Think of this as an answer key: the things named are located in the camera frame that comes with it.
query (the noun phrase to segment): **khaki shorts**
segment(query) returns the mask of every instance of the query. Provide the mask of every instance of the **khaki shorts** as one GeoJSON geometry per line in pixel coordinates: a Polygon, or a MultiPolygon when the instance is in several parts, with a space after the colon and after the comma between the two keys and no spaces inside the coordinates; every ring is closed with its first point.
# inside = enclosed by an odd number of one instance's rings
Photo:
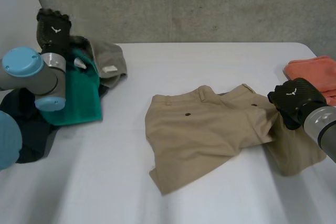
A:
{"type": "Polygon", "coordinates": [[[284,175],[326,157],[302,128],[288,130],[273,104],[245,84],[225,94],[201,86],[183,95],[155,95],[145,126],[155,155],[150,176],[162,194],[204,176],[254,145],[266,144],[284,175]]]}

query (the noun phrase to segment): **white tablecloth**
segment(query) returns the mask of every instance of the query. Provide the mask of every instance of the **white tablecloth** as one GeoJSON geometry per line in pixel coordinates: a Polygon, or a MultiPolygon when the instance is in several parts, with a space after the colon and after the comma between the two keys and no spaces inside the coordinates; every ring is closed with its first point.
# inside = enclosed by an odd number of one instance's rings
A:
{"type": "Polygon", "coordinates": [[[162,197],[148,172],[144,117],[155,94],[241,83],[267,95],[297,43],[121,44],[129,75],[102,100],[103,121],[65,127],[47,159],[0,172],[2,224],[335,223],[336,164],[329,158],[282,177],[261,146],[162,197]]]}

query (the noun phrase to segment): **pants waistband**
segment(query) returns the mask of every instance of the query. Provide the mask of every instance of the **pants waistband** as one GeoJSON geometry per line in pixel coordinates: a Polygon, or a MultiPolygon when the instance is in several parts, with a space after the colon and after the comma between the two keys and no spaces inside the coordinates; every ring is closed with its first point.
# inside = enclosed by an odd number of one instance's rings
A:
{"type": "Polygon", "coordinates": [[[211,87],[209,86],[200,86],[198,89],[195,89],[186,94],[180,95],[160,95],[157,94],[153,96],[152,102],[164,102],[166,105],[170,105],[173,102],[187,102],[187,101],[224,101],[231,100],[235,97],[238,97],[244,93],[255,93],[253,89],[251,89],[248,85],[242,84],[238,87],[234,88],[232,91],[225,93],[224,95],[216,94],[211,87]]]}

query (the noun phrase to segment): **green cloth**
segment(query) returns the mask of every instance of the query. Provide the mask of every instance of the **green cloth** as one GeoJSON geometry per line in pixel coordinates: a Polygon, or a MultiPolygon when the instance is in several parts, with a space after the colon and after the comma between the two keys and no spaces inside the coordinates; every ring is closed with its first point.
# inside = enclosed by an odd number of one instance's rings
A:
{"type": "Polygon", "coordinates": [[[83,51],[74,48],[67,57],[65,107],[54,112],[40,111],[41,115],[48,123],[57,126],[102,120],[99,83],[95,64],[83,51]],[[76,67],[75,58],[80,58],[87,68],[76,67]]]}

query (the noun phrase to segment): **light blue robot joint cap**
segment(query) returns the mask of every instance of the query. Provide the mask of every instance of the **light blue robot joint cap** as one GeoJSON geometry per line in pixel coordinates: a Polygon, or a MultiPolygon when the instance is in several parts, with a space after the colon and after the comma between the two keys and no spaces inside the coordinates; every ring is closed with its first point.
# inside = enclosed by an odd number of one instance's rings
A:
{"type": "Polygon", "coordinates": [[[14,164],[22,148],[22,135],[14,118],[0,111],[0,170],[14,164]]]}
{"type": "Polygon", "coordinates": [[[14,48],[2,60],[2,66],[8,74],[21,78],[39,73],[43,65],[41,55],[29,47],[14,48]]]}
{"type": "Polygon", "coordinates": [[[43,97],[35,100],[35,107],[41,111],[58,111],[65,107],[66,99],[63,97],[43,97]]]}

